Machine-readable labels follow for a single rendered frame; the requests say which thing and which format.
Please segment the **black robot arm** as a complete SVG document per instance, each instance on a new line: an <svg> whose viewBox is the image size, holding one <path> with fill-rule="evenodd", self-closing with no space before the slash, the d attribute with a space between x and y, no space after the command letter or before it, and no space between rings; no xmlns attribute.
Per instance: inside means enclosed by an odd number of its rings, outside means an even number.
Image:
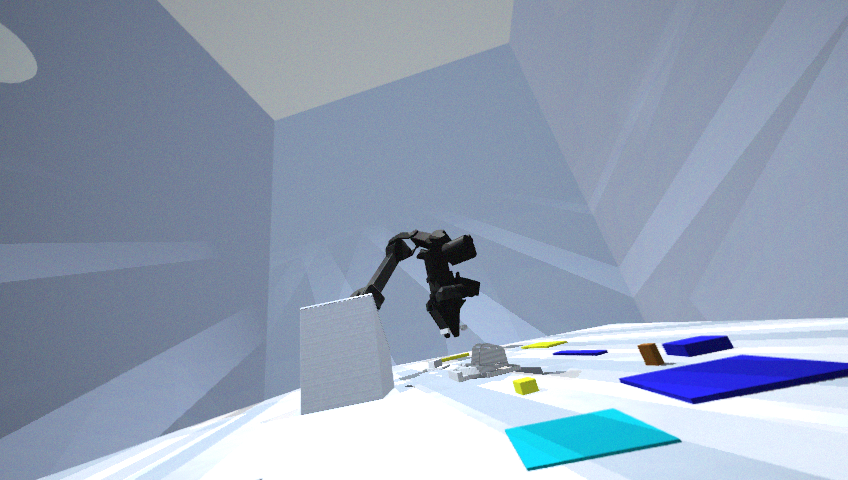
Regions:
<svg viewBox="0 0 848 480"><path fill-rule="evenodd" d="M409 238L416 245L413 250L403 240ZM385 300L381 292L396 266L400 261L412 256L418 247L427 249L421 249L416 256L417 259L424 260L426 272L437 268L449 268L448 263L454 266L475 258L477 255L470 234L451 240L444 230L435 230L433 233L418 230L401 232L388 241L385 248L386 257L368 284L356 290L349 298L372 293L377 310L379 310ZM453 285L463 284L466 286L468 297L479 295L480 282L460 277L459 272L456 272L455 276L455 278L454 275L451 276Z"/></svg>

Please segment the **small yellow block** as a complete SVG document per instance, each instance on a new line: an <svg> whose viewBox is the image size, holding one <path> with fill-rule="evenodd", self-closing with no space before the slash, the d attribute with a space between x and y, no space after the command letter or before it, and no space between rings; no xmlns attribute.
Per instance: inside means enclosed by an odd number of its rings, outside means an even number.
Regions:
<svg viewBox="0 0 848 480"><path fill-rule="evenodd" d="M535 378L525 377L513 380L515 392L521 395L530 394L539 391Z"/></svg>

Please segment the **yellow flat rectangular plate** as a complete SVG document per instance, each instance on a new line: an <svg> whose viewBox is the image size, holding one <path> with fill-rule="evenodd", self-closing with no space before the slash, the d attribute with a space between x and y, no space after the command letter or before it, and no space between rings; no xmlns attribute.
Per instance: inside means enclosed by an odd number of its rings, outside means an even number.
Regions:
<svg viewBox="0 0 848 480"><path fill-rule="evenodd" d="M521 347L521 349L549 348L549 347L564 344L564 343L567 343L567 340L565 340L565 341L551 341L551 342L538 342L538 343L535 343L535 344L523 346L523 347Z"/></svg>

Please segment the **cyan flat plate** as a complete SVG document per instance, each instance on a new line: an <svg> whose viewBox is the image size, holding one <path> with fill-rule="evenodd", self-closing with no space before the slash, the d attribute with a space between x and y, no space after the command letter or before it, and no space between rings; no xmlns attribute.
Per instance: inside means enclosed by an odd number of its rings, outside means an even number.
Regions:
<svg viewBox="0 0 848 480"><path fill-rule="evenodd" d="M682 443L610 408L505 429L527 471Z"/></svg>

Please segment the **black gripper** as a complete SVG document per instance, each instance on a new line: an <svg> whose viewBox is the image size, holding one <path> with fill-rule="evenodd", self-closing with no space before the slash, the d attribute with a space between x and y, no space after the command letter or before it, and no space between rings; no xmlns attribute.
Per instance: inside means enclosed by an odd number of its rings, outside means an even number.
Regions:
<svg viewBox="0 0 848 480"><path fill-rule="evenodd" d="M449 328L454 337L459 337L460 309L468 297L467 287L463 284L453 285L449 268L437 268L427 272L431 294L426 303L427 311L432 316L440 330Z"/></svg>

